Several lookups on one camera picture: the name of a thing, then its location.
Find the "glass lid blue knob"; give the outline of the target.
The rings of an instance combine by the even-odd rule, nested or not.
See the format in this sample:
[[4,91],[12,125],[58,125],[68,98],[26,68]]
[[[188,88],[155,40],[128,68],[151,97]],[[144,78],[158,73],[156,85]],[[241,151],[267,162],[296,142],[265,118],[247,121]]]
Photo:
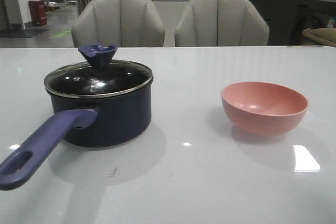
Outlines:
[[116,60],[117,45],[82,45],[85,61],[63,66],[44,78],[45,89],[65,98],[95,99],[136,91],[153,80],[152,70],[141,63]]

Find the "pink bowl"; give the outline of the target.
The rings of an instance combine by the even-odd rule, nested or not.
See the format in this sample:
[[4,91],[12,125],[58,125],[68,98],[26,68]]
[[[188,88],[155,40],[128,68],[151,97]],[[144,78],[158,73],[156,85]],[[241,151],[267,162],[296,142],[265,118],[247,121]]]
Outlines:
[[305,116],[307,98],[279,84],[245,81],[221,91],[229,120],[241,130],[260,136],[278,136],[296,128]]

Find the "dark blue saucepan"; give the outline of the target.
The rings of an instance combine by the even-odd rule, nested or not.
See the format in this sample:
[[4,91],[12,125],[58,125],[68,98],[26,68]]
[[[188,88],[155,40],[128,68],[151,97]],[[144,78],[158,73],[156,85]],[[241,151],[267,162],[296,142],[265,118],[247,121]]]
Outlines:
[[65,98],[46,90],[54,114],[1,163],[1,190],[26,183],[61,140],[108,147],[140,135],[151,122],[152,82],[127,94],[95,99]]

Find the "left grey upholstered chair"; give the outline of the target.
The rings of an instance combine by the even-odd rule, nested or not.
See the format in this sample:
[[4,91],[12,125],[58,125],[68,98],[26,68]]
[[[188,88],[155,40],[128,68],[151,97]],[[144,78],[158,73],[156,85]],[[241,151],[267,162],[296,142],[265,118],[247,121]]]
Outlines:
[[165,29],[151,0],[92,0],[75,20],[71,35],[75,47],[162,47]]

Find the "grey upholstered chair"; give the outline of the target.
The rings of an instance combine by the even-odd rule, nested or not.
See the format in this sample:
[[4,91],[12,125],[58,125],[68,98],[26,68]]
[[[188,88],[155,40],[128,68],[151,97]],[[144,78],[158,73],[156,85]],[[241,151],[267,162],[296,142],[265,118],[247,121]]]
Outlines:
[[75,20],[71,35],[75,47],[162,47],[165,29],[151,0],[92,0]]
[[192,0],[176,26],[175,46],[266,46],[269,27],[249,0]]

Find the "right grey upholstered chair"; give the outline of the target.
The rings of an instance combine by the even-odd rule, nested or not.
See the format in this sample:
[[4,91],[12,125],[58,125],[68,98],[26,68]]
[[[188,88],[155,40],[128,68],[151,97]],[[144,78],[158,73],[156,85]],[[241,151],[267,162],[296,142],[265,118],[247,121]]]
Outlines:
[[269,27],[249,0],[192,0],[176,26],[175,46],[266,46]]

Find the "red trash bin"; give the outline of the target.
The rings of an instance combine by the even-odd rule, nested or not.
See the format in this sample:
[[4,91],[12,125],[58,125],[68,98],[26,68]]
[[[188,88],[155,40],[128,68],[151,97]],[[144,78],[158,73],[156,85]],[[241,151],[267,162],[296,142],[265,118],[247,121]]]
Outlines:
[[33,26],[47,25],[46,11],[44,2],[41,0],[28,1],[29,11]]

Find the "dark washing machine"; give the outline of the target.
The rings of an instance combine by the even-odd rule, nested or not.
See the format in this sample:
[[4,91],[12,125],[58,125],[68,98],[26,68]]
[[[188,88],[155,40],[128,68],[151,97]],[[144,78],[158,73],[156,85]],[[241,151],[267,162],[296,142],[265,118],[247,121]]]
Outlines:
[[289,45],[303,45],[307,29],[335,28],[335,0],[300,0],[291,30]]

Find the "beige sofa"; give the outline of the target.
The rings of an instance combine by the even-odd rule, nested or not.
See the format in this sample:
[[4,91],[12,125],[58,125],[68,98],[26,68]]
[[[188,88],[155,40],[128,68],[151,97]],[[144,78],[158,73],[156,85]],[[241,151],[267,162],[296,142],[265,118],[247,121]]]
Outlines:
[[302,32],[302,35],[307,38],[312,45],[335,47],[335,30],[336,28],[307,28]]

